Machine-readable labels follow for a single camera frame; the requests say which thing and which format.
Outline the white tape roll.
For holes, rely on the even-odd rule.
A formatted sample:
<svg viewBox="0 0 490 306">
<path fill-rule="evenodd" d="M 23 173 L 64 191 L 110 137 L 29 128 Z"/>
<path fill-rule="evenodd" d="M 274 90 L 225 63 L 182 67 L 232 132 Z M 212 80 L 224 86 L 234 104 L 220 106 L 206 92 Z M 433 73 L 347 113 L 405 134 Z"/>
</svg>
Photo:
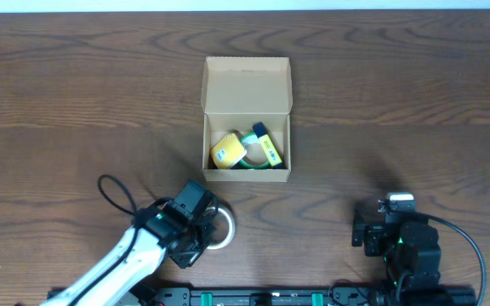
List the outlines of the white tape roll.
<svg viewBox="0 0 490 306">
<path fill-rule="evenodd" d="M 231 244 L 236 235 L 236 220 L 227 207 L 208 208 L 208 216 L 212 217 L 211 225 L 215 228 L 208 250 L 219 250 Z"/>
</svg>

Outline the yellow sticky note pad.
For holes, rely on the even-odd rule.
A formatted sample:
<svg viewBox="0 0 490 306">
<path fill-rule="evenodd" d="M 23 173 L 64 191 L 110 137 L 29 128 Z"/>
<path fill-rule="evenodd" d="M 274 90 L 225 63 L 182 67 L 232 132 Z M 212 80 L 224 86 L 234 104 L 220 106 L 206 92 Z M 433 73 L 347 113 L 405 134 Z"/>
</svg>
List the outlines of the yellow sticky note pad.
<svg viewBox="0 0 490 306">
<path fill-rule="evenodd" d="M 211 149 L 210 154 L 218 169 L 229 169 L 247 154 L 247 150 L 235 133 L 228 133 Z"/>
</svg>

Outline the green tape roll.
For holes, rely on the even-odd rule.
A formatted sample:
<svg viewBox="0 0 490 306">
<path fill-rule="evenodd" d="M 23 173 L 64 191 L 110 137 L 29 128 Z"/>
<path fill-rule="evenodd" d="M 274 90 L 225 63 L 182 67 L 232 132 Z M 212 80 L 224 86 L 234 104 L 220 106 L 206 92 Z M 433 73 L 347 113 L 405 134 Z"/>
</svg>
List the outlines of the green tape roll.
<svg viewBox="0 0 490 306">
<path fill-rule="evenodd" d="M 246 169 L 266 169 L 271 167 L 255 133 L 244 135 L 241 138 L 241 144 L 246 150 L 246 155 L 239 161 L 241 167 Z"/>
</svg>

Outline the yellow highlighter pen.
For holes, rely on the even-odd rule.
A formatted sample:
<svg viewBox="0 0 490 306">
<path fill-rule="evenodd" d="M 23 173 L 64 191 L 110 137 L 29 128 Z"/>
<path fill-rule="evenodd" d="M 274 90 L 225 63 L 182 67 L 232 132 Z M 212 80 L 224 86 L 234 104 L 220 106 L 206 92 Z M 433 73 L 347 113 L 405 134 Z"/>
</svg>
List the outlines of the yellow highlighter pen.
<svg viewBox="0 0 490 306">
<path fill-rule="evenodd" d="M 253 131 L 258 138 L 270 166 L 273 169 L 285 168 L 283 150 L 276 145 L 276 142 L 271 137 L 265 124 L 263 122 L 255 123 L 253 125 Z"/>
</svg>

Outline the brown cardboard box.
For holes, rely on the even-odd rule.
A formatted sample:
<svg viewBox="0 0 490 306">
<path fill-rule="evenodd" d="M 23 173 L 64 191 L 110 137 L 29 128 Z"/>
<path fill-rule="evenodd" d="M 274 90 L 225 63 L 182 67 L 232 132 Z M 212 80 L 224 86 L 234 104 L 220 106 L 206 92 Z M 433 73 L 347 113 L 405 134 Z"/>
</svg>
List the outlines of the brown cardboard box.
<svg viewBox="0 0 490 306">
<path fill-rule="evenodd" d="M 202 172 L 207 181 L 286 182 L 291 173 L 290 112 L 293 86 L 287 57 L 205 59 L 201 105 L 204 115 Z M 220 169 L 211 150 L 229 133 L 239 138 L 261 122 L 282 159 L 278 169 Z"/>
</svg>

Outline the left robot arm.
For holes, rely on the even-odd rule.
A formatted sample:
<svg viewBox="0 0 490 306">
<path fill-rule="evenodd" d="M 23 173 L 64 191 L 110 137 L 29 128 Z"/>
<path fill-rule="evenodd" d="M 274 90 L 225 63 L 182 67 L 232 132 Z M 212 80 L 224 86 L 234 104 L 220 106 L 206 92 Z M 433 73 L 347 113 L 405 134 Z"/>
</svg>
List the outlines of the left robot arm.
<svg viewBox="0 0 490 306">
<path fill-rule="evenodd" d="M 75 283 L 45 305 L 115 305 L 166 259 L 191 267 L 212 247 L 219 199 L 162 198 L 134 212 L 122 239 Z"/>
</svg>

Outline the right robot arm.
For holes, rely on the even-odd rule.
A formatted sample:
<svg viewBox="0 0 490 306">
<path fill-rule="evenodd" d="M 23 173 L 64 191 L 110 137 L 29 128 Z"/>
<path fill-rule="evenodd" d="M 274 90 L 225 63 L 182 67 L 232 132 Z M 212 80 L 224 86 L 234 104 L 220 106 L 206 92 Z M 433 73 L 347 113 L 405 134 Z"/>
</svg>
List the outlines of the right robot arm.
<svg viewBox="0 0 490 306">
<path fill-rule="evenodd" d="M 383 222 L 367 221 L 354 212 L 351 245 L 368 257 L 381 257 L 388 279 L 403 291 L 434 288 L 441 278 L 439 235 L 427 217 L 415 211 L 410 195 L 389 195 L 379 201 Z"/>
</svg>

